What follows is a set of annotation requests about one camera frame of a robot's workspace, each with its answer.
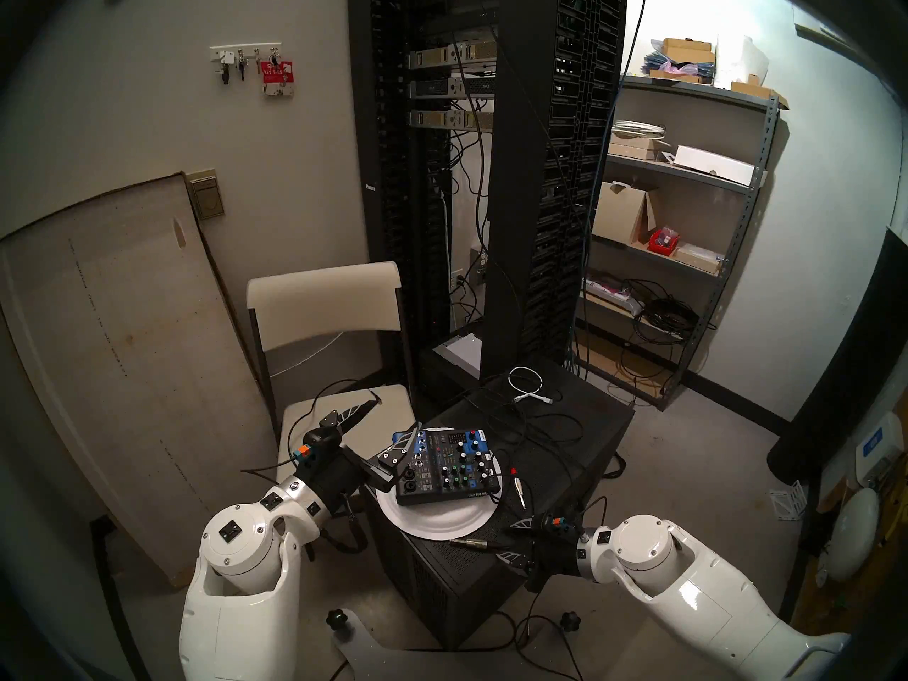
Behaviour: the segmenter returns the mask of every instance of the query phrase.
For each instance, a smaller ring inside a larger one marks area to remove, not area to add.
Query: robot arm
[[[531,590],[553,573],[617,582],[668,632],[743,678],[814,677],[849,639],[791,629],[744,574],[666,519],[635,515],[614,529],[580,530],[547,514],[512,530],[533,538],[537,560],[517,552],[498,557],[524,569]]]
[[[296,664],[303,546],[331,517],[296,476],[230,506],[201,535],[180,662],[195,679],[289,679]]]
[[[180,628],[187,681],[286,681],[296,665],[301,557],[363,485],[388,491],[410,438],[365,461],[342,443],[377,402],[331,413],[307,432],[296,472],[255,503],[231,505],[201,534]]]

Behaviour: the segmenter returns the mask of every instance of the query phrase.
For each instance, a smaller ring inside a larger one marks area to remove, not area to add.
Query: coiled white cable
[[[515,370],[528,370],[530,373],[532,373],[534,376],[536,376],[539,379],[539,387],[536,388],[534,391],[522,391],[521,389],[519,389],[511,381],[511,376],[514,375]],[[529,368],[529,366],[515,366],[514,368],[512,368],[510,370],[510,372],[508,373],[508,384],[511,388],[515,389],[515,391],[520,393],[519,395],[517,395],[517,397],[515,397],[514,402],[520,402],[522,399],[526,399],[526,398],[535,398],[537,400],[541,400],[542,402],[546,402],[549,405],[551,405],[552,402],[554,402],[554,400],[551,398],[547,398],[544,395],[539,395],[539,391],[542,390],[542,376],[540,376],[538,373],[536,373],[535,370],[532,370],[532,368]]]
[[[658,124],[632,122],[626,119],[619,119],[612,125],[612,131],[615,135],[621,135],[626,138],[653,139],[660,141],[665,138],[665,126]]]

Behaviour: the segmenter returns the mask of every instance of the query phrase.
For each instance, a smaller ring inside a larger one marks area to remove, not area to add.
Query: electrical outlet
[[[470,271],[470,277],[467,278],[467,280],[470,281],[470,285],[474,288],[478,288],[478,286],[483,285],[486,282],[488,255],[479,249],[470,249],[470,265],[473,267],[473,270]]]

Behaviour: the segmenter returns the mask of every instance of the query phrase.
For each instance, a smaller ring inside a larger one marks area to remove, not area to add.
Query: paper plate
[[[504,485],[498,459],[492,458],[498,473],[498,492]],[[381,511],[397,527],[413,537],[444,541],[465,537],[488,522],[495,512],[492,498],[464,498],[446,503],[424,503],[423,505],[398,505],[396,489],[390,493],[376,492]]]

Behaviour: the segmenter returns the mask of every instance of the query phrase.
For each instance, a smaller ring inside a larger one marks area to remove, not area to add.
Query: cardboard box
[[[699,51],[695,48],[666,48],[665,55],[675,63],[712,63],[715,65],[715,54],[710,51]]]
[[[770,90],[768,87],[762,87],[759,84],[759,80],[756,75],[751,75],[747,78],[746,83],[732,83],[732,92],[741,92],[744,94],[752,94],[754,97],[761,97],[765,100],[768,100],[772,95],[778,94],[775,90]],[[788,100],[785,97],[778,94],[779,105],[783,109],[788,109]]]
[[[726,158],[723,155],[713,154],[709,151],[701,151],[691,146],[678,146],[678,151],[675,154],[675,164],[680,165],[682,168],[708,172],[710,175],[716,175],[742,185],[749,185],[750,179],[754,175],[754,166],[751,164],[746,164],[744,161],[738,161],[734,158]]]
[[[656,139],[647,139],[645,136],[622,136],[619,133],[612,132],[612,138],[609,143],[618,146],[632,146],[634,148],[644,148],[647,151],[658,151],[658,141]]]
[[[719,268],[722,267],[724,256],[721,253],[694,246],[692,243],[678,242],[674,258],[676,261],[694,266],[701,271],[718,273]]]
[[[625,158],[637,158],[639,161],[655,161],[655,149],[652,148],[637,148],[637,146],[610,143],[608,152],[611,155],[623,155]]]
[[[697,75],[667,73],[664,70],[650,70],[649,76],[650,77],[661,77],[664,80],[680,80],[682,83],[699,83],[700,82],[700,78]]]
[[[663,54],[667,48],[693,48],[696,51],[712,51],[713,44],[708,44],[706,41],[695,41],[691,38],[667,38],[662,42]]]
[[[649,240],[655,230],[650,193],[623,183],[602,183],[593,222],[593,234],[630,245]]]

